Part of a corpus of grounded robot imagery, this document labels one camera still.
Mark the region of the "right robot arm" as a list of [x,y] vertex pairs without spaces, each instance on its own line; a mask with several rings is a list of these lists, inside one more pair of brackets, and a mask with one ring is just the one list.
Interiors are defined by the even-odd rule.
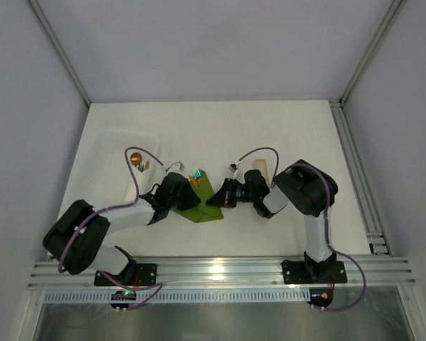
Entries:
[[334,278],[337,256],[329,241],[328,211],[338,193],[336,182],[326,173],[300,159],[277,174],[271,185],[259,170],[245,172],[244,182],[224,180],[206,201],[211,207],[234,208],[251,203],[257,214],[270,219],[286,206],[302,213],[306,249],[303,261],[284,261],[286,283],[326,283]]

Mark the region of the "iridescent metal fork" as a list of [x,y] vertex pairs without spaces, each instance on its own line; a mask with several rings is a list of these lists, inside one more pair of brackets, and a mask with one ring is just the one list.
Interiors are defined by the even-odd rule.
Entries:
[[202,177],[202,172],[199,168],[192,169],[192,176],[195,180],[200,179]]

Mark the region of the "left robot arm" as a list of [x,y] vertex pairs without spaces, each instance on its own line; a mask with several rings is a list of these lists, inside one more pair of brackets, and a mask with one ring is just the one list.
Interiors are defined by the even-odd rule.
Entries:
[[200,203],[189,180],[170,172],[154,193],[138,194],[131,202],[98,210],[85,200],[73,202],[44,236],[43,247],[58,260],[60,273],[94,269],[126,283],[136,275],[136,262],[123,248],[104,245],[105,237],[155,224],[171,210],[189,210]]

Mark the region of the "green paper napkin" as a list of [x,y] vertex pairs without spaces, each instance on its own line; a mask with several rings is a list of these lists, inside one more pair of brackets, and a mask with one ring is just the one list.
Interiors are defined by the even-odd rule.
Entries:
[[202,172],[202,184],[199,189],[196,190],[194,185],[190,182],[191,188],[201,200],[200,204],[189,210],[175,210],[175,213],[194,223],[222,220],[224,219],[224,216],[222,214],[221,208],[207,205],[207,201],[214,195],[214,191],[206,172],[202,169],[200,170]]

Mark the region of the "orange plastic knife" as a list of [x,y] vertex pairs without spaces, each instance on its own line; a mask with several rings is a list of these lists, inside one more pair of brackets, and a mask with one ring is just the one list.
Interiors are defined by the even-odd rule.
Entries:
[[195,187],[196,190],[199,189],[200,185],[199,185],[199,183],[197,182],[197,180],[193,176],[190,176],[190,182],[191,182],[191,184],[194,185],[194,187]]

